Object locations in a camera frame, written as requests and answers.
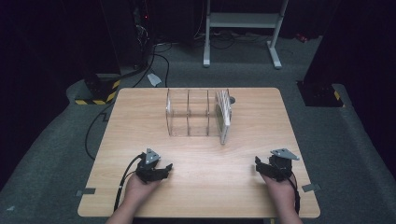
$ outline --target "human hand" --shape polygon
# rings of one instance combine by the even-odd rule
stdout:
[[[132,174],[128,179],[122,203],[127,203],[130,207],[137,209],[160,183],[161,180],[145,183],[136,174]]]
[[[294,188],[289,180],[277,182],[266,175],[261,175],[268,187],[270,197],[274,201],[276,211],[279,215],[280,223],[303,223],[295,212],[295,194]],[[290,177],[291,182],[296,186],[295,176]]]
[[[149,195],[161,183],[161,180],[144,183],[136,174],[129,177],[125,187],[124,200],[106,224],[130,224],[134,220],[134,213],[145,202]]]

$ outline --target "dark curtain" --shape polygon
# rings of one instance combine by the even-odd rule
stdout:
[[[280,36],[307,39],[324,35],[340,0],[289,0]]]
[[[82,79],[59,21],[60,1],[0,3],[2,83],[0,187]]]
[[[396,175],[396,2],[340,2],[304,83],[344,84],[376,150]]]

